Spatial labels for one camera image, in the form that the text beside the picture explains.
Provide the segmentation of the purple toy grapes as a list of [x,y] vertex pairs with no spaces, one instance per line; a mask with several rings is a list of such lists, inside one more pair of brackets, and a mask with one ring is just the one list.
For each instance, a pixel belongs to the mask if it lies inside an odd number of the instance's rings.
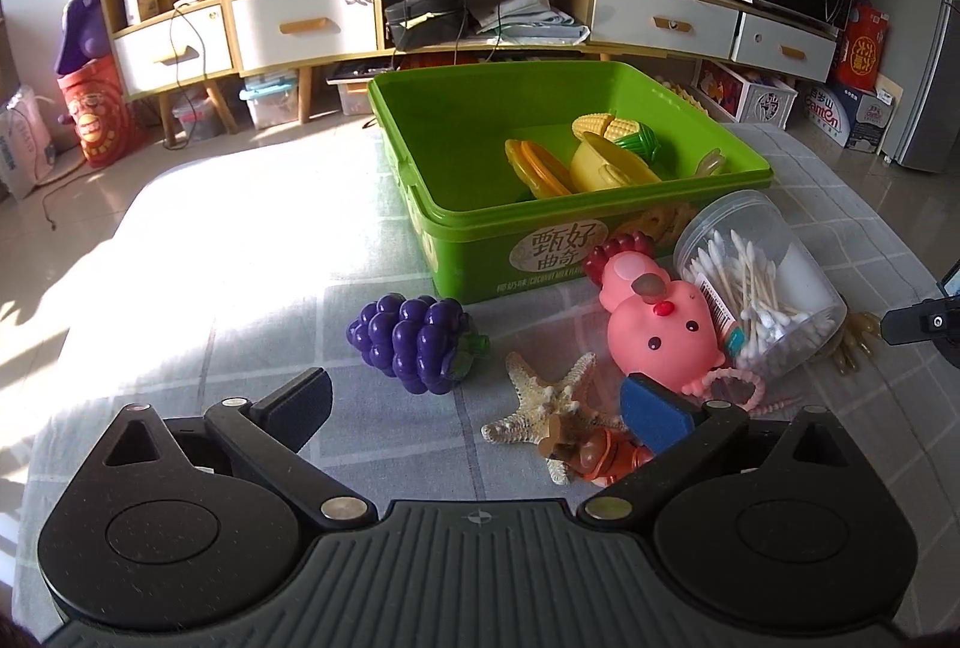
[[431,295],[382,295],[359,311],[345,336],[366,365],[410,394],[451,393],[490,350],[459,300]]

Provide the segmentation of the brown rubber claw toy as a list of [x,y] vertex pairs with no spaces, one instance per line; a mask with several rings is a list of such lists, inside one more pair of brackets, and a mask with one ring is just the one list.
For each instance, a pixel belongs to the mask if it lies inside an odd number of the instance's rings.
[[880,320],[868,311],[850,311],[828,344],[828,359],[839,375],[859,370],[859,357],[874,358],[871,339],[880,341]]

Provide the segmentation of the yellow toy pot lid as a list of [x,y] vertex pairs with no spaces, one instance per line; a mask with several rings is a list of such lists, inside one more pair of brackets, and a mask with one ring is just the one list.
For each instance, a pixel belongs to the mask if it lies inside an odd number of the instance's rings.
[[505,154],[516,177],[534,198],[560,198],[578,191],[568,167],[544,146],[528,139],[506,139]]

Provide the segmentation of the wooden tv cabinet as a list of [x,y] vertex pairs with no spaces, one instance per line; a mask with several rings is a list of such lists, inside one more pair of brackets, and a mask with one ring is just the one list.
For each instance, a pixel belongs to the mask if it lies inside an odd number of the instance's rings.
[[[387,6],[400,0],[200,0],[122,26],[107,10],[110,46],[128,99],[153,97],[162,116],[174,95],[200,84],[212,97],[226,76],[242,79],[289,71],[298,80],[298,121],[308,121],[313,74],[322,66],[398,53]],[[514,52],[708,58],[786,74],[827,79],[836,35],[734,0],[548,0],[587,27],[581,42],[501,29],[506,0],[464,0],[459,22],[439,51],[454,60]]]

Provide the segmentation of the beige starfish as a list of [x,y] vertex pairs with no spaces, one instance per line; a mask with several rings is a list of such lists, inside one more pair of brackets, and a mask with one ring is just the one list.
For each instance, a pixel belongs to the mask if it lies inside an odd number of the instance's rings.
[[547,435],[553,416],[569,416],[575,421],[592,422],[625,430],[619,417],[594,409],[587,402],[597,368],[597,355],[588,352],[574,362],[558,382],[547,382],[535,372],[521,354],[506,357],[506,372],[516,391],[517,409],[499,421],[482,427],[482,437],[490,443],[517,445],[537,443]]

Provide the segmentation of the orange toy figure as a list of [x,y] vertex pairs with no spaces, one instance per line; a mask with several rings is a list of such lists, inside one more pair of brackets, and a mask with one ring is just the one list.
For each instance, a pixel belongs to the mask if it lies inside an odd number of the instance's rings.
[[551,417],[537,451],[558,485],[584,481],[608,487],[654,458],[652,451],[628,432],[569,416]]

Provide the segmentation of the toy corn cob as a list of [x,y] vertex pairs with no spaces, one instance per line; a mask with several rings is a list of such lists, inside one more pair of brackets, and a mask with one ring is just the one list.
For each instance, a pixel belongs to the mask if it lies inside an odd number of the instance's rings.
[[581,139],[587,133],[597,134],[625,151],[633,152],[651,166],[658,159],[661,141],[644,123],[620,118],[613,113],[586,113],[571,123],[574,136]]

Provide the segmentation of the pink rubber pig toy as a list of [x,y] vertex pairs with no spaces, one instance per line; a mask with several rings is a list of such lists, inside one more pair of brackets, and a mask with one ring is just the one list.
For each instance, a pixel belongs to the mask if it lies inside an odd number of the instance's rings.
[[608,354],[625,375],[641,373],[674,393],[703,396],[709,373],[726,364],[703,292],[672,279],[646,233],[596,245],[584,272],[608,313]]

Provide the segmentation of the clear cotton swab jar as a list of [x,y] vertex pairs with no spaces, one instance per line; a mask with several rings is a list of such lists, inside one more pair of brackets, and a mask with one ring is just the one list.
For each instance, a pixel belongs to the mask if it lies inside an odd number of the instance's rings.
[[772,382],[820,354],[848,307],[766,194],[729,193],[693,217],[674,248],[701,290],[732,367]]

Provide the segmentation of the egg carton tray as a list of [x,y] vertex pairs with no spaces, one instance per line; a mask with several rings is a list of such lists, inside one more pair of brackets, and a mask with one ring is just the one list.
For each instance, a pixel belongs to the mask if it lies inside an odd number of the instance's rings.
[[683,102],[692,105],[692,107],[695,107],[695,109],[699,110],[701,113],[704,113],[704,115],[709,116],[709,112],[706,110],[706,107],[691,92],[688,92],[685,88],[682,88],[680,84],[672,81],[672,79],[667,79],[667,77],[659,75],[654,76],[654,79],[656,79],[656,81],[658,81],[663,88],[666,88],[668,91],[672,92],[672,94],[675,94],[679,99],[682,99]]

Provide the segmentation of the yellow toy pot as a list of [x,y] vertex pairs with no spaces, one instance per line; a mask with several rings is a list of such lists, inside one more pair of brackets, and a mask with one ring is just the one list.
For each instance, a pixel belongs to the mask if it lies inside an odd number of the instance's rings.
[[596,133],[584,133],[569,164],[576,190],[583,193],[657,185],[661,177],[638,154]]

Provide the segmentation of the white plastic shopping bag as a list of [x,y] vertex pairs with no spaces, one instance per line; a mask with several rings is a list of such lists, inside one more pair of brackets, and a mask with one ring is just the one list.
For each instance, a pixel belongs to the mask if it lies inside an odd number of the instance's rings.
[[57,151],[39,112],[36,92],[26,84],[2,105],[0,151],[3,187],[18,201],[53,171]]

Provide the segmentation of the red paper bag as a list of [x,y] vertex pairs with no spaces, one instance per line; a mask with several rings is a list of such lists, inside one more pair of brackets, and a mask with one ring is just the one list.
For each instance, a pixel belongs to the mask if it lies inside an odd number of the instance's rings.
[[114,56],[89,60],[60,76],[57,84],[83,157],[92,169],[112,166],[143,146],[145,132],[125,100]]

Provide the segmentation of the green plastic storage bin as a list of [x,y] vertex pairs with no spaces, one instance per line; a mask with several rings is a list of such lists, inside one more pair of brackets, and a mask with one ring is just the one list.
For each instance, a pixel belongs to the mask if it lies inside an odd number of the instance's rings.
[[[471,304],[561,283],[610,237],[674,249],[704,206],[770,186],[729,130],[625,63],[477,63],[376,76],[371,107],[434,288]],[[574,123],[610,115],[651,131],[654,157],[574,162]]]

